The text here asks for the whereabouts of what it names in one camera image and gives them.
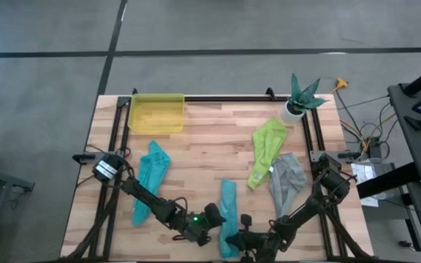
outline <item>butcher block tabletop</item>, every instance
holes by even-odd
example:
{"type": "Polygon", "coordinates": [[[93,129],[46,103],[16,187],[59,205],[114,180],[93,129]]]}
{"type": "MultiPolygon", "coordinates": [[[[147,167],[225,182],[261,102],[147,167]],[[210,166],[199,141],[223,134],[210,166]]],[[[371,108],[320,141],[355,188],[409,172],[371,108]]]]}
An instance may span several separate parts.
{"type": "MultiPolygon", "coordinates": [[[[318,108],[326,150],[345,150],[346,145],[341,129],[333,95],[319,95],[329,100],[318,108]]],[[[107,150],[118,96],[100,96],[88,135],[88,144],[107,150]]],[[[270,118],[280,120],[284,102],[185,102],[184,126],[175,134],[135,134],[129,131],[127,147],[131,150],[126,160],[139,172],[141,156],[148,154],[148,143],[155,140],[171,158],[170,168],[165,175],[159,196],[165,199],[185,197],[189,212],[201,212],[210,202],[219,206],[221,181],[228,179],[237,183],[238,215],[252,216],[253,232],[269,230],[270,219],[276,219],[273,198],[269,192],[269,176],[256,190],[251,190],[246,181],[254,164],[252,133],[270,118]]],[[[311,114],[308,122],[315,150],[317,147],[311,114]]],[[[121,141],[124,121],[120,121],[117,148],[121,141]]],[[[301,122],[284,124],[288,135],[281,146],[280,154],[293,152],[304,166],[308,185],[297,195],[291,210],[302,205],[311,193],[311,171],[301,122]]],[[[92,175],[92,165],[84,165],[78,181],[92,175]]],[[[85,237],[94,223],[101,183],[92,178],[81,184],[72,201],[72,209],[67,224],[61,255],[72,252],[85,237]]],[[[141,226],[132,226],[134,197],[121,192],[115,217],[110,261],[209,261],[222,260],[219,252],[218,236],[220,227],[210,230],[212,240],[203,247],[186,240],[173,241],[176,231],[167,229],[150,215],[141,226]]],[[[341,222],[347,231],[370,255],[373,254],[370,237],[366,228],[357,189],[353,186],[349,195],[338,206],[341,222]]],[[[102,252],[104,224],[99,238],[102,252]]],[[[332,225],[330,237],[334,254],[338,255],[337,242],[332,225]]],[[[297,232],[292,245],[285,252],[278,252],[277,261],[323,260],[326,259],[322,242],[319,217],[304,224],[297,232]]]]}

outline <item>concrete floor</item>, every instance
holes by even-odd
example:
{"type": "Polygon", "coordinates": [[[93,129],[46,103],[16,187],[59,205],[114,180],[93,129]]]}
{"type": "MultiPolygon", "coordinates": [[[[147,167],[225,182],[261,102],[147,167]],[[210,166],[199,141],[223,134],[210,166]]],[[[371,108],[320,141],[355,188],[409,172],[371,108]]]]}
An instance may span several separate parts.
{"type": "MultiPolygon", "coordinates": [[[[0,1],[0,52],[106,51],[119,5],[0,1]]],[[[130,1],[117,50],[327,47],[421,47],[421,0],[130,1]]],[[[79,170],[71,155],[85,145],[104,64],[103,57],[0,58],[0,170],[36,181],[30,197],[4,211],[0,262],[57,258],[79,170]]],[[[291,72],[301,85],[320,77],[319,93],[346,78],[341,95],[354,104],[418,77],[421,53],[115,58],[105,93],[287,93],[291,72]]],[[[386,103],[351,112],[358,123],[377,122],[386,103]]],[[[411,161],[399,126],[389,143],[387,161],[411,161]]],[[[367,223],[377,256],[421,262],[421,253],[396,244],[409,239],[402,221],[367,223]]]]}

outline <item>gray cloth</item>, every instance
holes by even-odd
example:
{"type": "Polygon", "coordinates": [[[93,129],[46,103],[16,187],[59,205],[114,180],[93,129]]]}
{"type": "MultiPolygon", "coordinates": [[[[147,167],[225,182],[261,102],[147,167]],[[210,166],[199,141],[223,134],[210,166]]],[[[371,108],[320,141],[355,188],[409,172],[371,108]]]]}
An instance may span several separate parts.
{"type": "Polygon", "coordinates": [[[277,218],[287,214],[295,196],[305,186],[305,171],[294,153],[274,159],[270,169],[270,193],[276,204],[277,218]]]}

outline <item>yellow tray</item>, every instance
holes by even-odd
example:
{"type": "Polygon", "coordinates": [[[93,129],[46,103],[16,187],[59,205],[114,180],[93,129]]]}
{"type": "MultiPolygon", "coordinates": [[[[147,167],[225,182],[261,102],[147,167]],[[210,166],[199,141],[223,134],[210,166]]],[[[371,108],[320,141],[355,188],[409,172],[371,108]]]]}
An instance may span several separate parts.
{"type": "Polygon", "coordinates": [[[134,132],[176,133],[183,130],[183,94],[135,94],[128,126],[134,132]]]}

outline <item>teal cloth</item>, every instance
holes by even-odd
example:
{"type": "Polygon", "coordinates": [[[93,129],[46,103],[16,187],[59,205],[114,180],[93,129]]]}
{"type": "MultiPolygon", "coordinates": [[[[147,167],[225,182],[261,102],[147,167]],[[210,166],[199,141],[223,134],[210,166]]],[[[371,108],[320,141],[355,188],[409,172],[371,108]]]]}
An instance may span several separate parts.
{"type": "Polygon", "coordinates": [[[222,180],[221,183],[220,214],[227,220],[222,223],[219,234],[220,254],[224,259],[239,257],[238,248],[225,241],[238,233],[237,183],[231,180],[222,180]]]}
{"type": "MultiPolygon", "coordinates": [[[[156,141],[149,143],[149,154],[140,158],[139,176],[137,179],[152,194],[159,195],[159,187],[170,166],[170,157],[160,148],[156,141]]],[[[132,225],[139,226],[149,217],[151,209],[137,199],[134,200],[132,225]]]]}

